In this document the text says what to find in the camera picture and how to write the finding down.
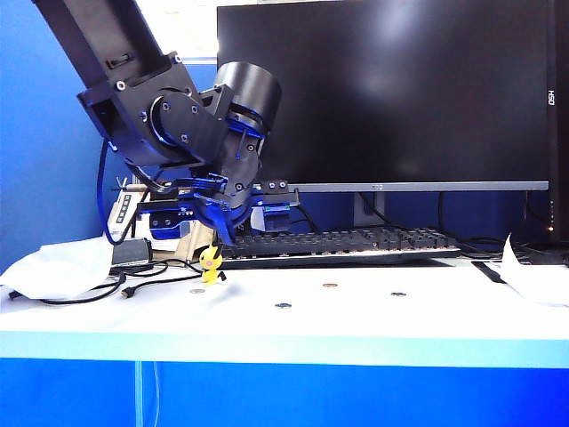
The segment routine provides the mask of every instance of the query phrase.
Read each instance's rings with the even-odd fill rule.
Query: computer monitor
[[[218,8],[218,65],[283,89],[262,180],[301,191],[547,189],[547,0]]]

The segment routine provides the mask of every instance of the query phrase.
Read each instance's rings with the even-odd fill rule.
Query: keyboard
[[[337,263],[389,264],[460,255],[456,241],[434,229],[374,227],[322,233],[238,236],[224,246],[223,269]]]

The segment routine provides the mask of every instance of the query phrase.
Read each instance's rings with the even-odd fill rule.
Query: pikachu figurine
[[[225,280],[227,277],[223,271],[217,269],[221,266],[223,258],[221,257],[222,246],[209,245],[199,255],[199,263],[204,268],[202,272],[202,280],[206,285],[213,285],[217,282],[217,278]]]

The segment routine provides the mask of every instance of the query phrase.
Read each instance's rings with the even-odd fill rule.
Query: bright window light
[[[187,63],[214,63],[218,51],[217,6],[290,3],[290,0],[137,0],[137,3],[163,53],[176,51]]]

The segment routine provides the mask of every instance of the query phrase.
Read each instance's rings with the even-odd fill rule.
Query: white desk
[[[227,275],[201,294],[180,282],[65,307],[0,289],[0,357],[569,367],[569,310],[528,302],[469,262]]]

